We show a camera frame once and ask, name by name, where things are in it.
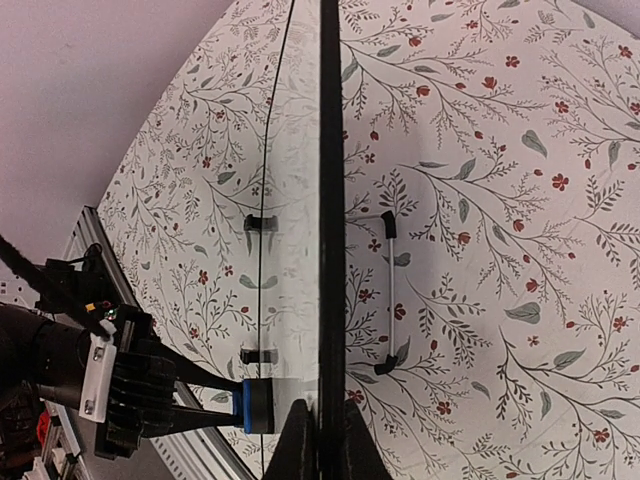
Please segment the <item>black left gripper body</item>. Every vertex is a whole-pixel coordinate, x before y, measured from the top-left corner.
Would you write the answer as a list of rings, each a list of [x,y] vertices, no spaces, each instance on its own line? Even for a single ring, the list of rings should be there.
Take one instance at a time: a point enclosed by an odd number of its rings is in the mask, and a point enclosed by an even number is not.
[[[167,352],[159,341],[143,340],[137,350],[117,354],[102,427],[104,458],[131,457],[174,405],[175,367]]]

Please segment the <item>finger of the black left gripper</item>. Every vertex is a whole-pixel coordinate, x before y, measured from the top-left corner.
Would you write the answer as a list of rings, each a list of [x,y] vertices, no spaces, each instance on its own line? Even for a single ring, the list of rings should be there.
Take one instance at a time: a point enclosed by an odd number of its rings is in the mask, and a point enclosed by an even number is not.
[[[170,362],[175,367],[176,379],[182,383],[228,392],[240,391],[239,382],[213,374],[185,357],[172,358]]]
[[[238,427],[240,416],[173,405],[162,413],[162,419],[152,423],[150,438],[213,427]]]

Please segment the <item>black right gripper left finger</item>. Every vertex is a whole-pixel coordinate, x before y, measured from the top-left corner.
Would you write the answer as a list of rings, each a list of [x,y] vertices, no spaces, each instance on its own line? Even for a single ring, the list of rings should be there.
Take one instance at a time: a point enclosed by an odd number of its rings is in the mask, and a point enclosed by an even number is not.
[[[263,480],[315,478],[315,423],[305,400],[293,402]]]

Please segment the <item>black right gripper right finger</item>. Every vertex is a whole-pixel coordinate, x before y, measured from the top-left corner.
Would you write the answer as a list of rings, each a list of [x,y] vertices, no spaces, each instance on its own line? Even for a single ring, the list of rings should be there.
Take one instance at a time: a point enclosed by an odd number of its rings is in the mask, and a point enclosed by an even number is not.
[[[349,480],[390,479],[390,474],[354,400],[345,401],[343,478]]]

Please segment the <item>blue whiteboard eraser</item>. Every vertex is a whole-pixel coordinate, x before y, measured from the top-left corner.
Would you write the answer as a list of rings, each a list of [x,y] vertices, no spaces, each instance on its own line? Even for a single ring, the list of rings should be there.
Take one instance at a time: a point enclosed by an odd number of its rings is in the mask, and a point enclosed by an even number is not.
[[[271,378],[244,379],[232,394],[233,415],[246,434],[275,432],[273,381]]]

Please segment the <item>white whiteboard black frame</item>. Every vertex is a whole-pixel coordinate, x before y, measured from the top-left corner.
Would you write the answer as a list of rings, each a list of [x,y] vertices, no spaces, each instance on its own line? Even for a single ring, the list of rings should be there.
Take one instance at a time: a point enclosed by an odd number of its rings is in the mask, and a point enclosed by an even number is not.
[[[294,1],[265,131],[259,346],[276,355],[277,443],[291,405],[315,423],[315,478],[342,475],[345,383],[344,165],[339,7]]]

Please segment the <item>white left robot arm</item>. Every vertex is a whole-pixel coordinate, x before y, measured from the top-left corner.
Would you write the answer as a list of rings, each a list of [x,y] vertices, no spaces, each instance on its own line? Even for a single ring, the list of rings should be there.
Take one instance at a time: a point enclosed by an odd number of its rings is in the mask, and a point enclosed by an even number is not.
[[[122,305],[110,324],[116,329],[116,356],[106,417],[96,428],[97,456],[130,458],[144,439],[244,424],[241,383],[214,375],[164,345],[150,315]],[[2,305],[1,404],[8,405],[27,384],[35,395],[83,412],[81,390],[92,355],[89,331]],[[232,412],[178,405],[174,393],[179,382],[230,393]]]

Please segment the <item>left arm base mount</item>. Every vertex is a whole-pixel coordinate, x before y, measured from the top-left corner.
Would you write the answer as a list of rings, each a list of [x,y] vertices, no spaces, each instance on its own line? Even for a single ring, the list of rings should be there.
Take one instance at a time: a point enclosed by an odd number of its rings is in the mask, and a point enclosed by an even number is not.
[[[82,303],[92,317],[111,320],[117,328],[115,339],[120,350],[135,351],[141,340],[154,338],[152,317],[117,291],[99,243],[91,244],[81,257],[47,259],[37,268]]]

